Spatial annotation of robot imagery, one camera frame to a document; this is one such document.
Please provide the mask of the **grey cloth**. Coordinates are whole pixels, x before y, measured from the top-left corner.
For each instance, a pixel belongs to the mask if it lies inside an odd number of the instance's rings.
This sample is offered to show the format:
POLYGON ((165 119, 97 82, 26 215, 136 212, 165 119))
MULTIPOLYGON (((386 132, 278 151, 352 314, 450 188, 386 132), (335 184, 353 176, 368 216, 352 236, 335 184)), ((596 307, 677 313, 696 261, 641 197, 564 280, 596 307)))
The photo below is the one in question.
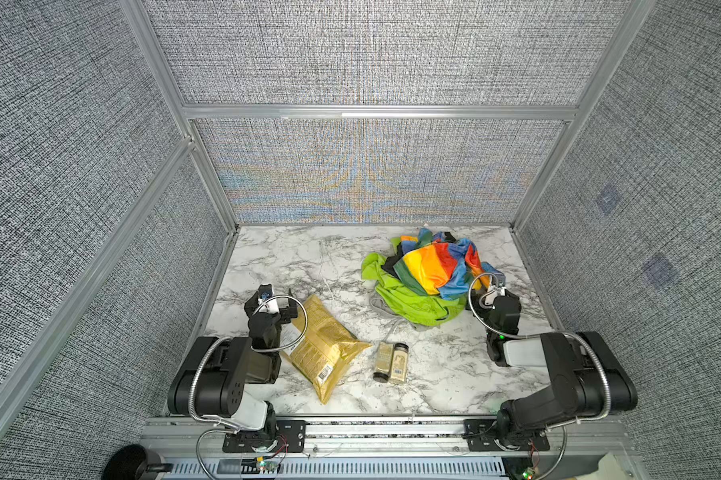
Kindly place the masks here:
POLYGON ((384 300, 384 297, 379 292, 375 291, 370 295, 369 305, 370 308, 374 310, 374 312, 377 312, 378 314, 390 319, 389 334, 394 333, 399 327, 402 327, 404 325, 412 325, 414 330, 420 329, 420 327, 416 323, 412 323, 406 317, 398 314, 397 312, 394 312, 394 310, 392 310, 392 308, 388 306, 388 303, 386 302, 386 300, 384 300))

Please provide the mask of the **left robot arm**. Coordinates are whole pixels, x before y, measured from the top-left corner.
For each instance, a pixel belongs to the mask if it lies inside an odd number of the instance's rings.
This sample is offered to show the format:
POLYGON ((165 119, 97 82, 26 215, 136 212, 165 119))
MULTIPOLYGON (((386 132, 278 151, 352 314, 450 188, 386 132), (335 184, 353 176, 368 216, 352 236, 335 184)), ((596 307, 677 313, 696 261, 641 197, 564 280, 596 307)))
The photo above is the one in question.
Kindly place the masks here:
POLYGON ((306 328, 294 326, 306 317, 292 294, 276 295, 262 285, 244 304, 246 336, 200 336, 194 340, 170 388, 168 412, 198 423, 218 425, 224 451, 276 452, 284 445, 272 403, 246 392, 249 385, 276 383, 282 352, 304 339, 306 328))

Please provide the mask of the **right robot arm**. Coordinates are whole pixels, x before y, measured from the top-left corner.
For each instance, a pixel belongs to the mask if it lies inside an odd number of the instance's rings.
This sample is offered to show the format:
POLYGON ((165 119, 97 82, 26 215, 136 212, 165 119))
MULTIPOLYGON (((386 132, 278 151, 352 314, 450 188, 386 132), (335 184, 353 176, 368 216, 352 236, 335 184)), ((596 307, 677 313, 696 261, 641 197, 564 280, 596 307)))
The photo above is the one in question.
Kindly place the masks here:
POLYGON ((473 290, 468 308, 487 330, 487 352, 496 366, 544 368, 550 379, 543 389, 504 402, 495 420, 466 433, 482 449, 493 442, 498 450, 530 450, 546 431, 638 406, 633 380, 597 332, 522 336, 521 300, 508 290, 473 290))

